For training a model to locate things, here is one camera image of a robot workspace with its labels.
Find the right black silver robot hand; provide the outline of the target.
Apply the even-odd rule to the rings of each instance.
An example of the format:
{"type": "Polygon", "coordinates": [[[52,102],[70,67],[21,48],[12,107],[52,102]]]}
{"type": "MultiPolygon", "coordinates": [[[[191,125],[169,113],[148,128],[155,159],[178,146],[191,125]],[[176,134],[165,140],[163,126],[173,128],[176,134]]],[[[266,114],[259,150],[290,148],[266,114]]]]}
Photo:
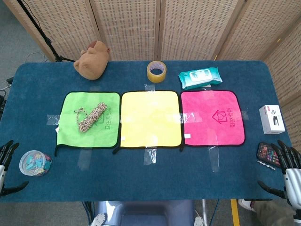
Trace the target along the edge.
{"type": "Polygon", "coordinates": [[[287,199],[294,209],[301,209],[301,154],[293,147],[289,147],[283,141],[278,140],[277,145],[270,146],[278,155],[280,168],[283,174],[285,189],[278,190],[267,186],[262,181],[258,185],[266,192],[287,199]]]}

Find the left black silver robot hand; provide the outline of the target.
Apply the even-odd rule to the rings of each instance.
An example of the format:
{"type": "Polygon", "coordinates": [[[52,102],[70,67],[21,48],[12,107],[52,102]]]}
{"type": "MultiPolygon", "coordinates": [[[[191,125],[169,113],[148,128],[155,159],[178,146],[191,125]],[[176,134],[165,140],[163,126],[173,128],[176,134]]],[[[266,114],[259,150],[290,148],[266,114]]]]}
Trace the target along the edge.
{"type": "Polygon", "coordinates": [[[28,184],[29,181],[24,181],[21,185],[6,188],[4,181],[5,176],[8,171],[9,165],[12,160],[14,151],[19,147],[19,143],[15,143],[13,140],[8,141],[6,144],[0,147],[0,196],[6,196],[9,194],[17,193],[23,190],[28,184]]]}

